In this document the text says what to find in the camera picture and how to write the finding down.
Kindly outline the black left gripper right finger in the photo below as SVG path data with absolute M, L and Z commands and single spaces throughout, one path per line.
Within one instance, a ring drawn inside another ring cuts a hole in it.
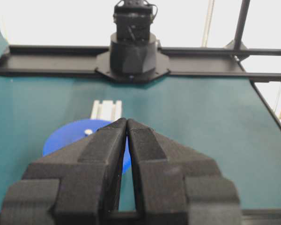
M 136 208 L 146 224 L 241 224 L 236 186 L 213 158 L 133 119 L 127 134 Z

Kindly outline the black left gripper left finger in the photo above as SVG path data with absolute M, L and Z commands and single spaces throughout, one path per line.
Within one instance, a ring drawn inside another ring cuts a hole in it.
M 121 118 L 30 163 L 8 188 L 1 225 L 97 225 L 118 207 L 127 121 Z

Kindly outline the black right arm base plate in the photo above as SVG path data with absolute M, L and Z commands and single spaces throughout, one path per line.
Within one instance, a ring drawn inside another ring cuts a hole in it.
M 156 53 L 155 57 L 111 57 L 104 52 L 96 57 L 96 72 L 118 83 L 148 83 L 170 72 L 169 57 Z

